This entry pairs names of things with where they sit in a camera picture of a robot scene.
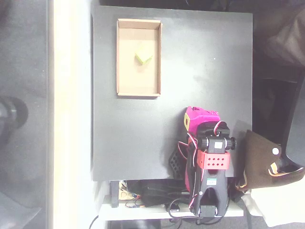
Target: brown bag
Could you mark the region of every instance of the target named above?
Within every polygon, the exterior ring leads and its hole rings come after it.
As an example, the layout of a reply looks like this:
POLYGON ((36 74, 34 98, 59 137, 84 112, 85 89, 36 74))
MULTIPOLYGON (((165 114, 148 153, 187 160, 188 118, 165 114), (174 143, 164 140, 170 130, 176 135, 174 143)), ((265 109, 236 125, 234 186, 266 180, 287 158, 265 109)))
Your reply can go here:
POLYGON ((281 7, 254 18, 256 48, 284 65, 305 66, 305 5, 281 7))
POLYGON ((244 177, 236 185, 240 191, 252 188, 276 187, 302 179, 305 169, 290 173, 278 172, 282 149, 279 145, 248 130, 246 134, 244 177))

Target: pink 3d-printed part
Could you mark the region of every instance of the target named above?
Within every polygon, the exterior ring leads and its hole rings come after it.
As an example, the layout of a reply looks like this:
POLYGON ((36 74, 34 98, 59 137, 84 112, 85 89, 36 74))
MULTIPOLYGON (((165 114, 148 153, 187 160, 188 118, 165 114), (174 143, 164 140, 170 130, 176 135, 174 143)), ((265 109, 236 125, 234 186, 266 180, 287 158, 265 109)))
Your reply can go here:
POLYGON ((220 121, 217 111, 206 111, 200 107, 189 106, 184 114, 184 126, 193 135, 196 135, 199 124, 211 121, 220 121))

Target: white wall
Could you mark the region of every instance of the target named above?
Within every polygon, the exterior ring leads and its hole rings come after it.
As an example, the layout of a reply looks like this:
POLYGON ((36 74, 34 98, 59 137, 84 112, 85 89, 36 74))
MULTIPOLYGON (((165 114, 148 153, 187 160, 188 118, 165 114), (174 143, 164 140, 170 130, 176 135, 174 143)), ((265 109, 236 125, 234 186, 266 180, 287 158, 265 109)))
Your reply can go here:
POLYGON ((91 177, 90 2, 54 0, 55 229, 88 228, 109 190, 91 177))

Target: red bracket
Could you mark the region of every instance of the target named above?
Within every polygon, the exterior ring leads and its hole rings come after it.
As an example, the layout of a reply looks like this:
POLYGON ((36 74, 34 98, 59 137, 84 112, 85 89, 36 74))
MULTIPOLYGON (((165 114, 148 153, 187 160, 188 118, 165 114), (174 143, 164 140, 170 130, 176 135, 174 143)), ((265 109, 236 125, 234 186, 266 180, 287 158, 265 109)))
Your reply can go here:
POLYGON ((228 169, 230 163, 230 153, 209 154, 198 149, 197 164, 203 169, 228 169))

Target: white shelf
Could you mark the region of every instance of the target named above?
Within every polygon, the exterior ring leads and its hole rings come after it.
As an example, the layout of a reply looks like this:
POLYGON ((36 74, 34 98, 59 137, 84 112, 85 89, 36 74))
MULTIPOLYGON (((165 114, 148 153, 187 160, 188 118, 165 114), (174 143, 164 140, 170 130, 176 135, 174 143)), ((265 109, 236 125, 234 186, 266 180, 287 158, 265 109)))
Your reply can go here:
MULTIPOLYGON (((105 198, 100 212, 99 218, 101 220, 132 220, 132 219, 170 219, 170 215, 165 210, 164 205, 152 206, 149 208, 127 208, 125 206, 126 200, 120 200, 117 208, 112 208, 108 198, 105 198)), ((194 216, 188 209, 186 204, 179 204, 180 212, 173 212, 177 217, 194 216)), ((228 211, 225 217, 239 217, 243 216, 244 211, 238 207, 234 202, 230 202, 228 211)))

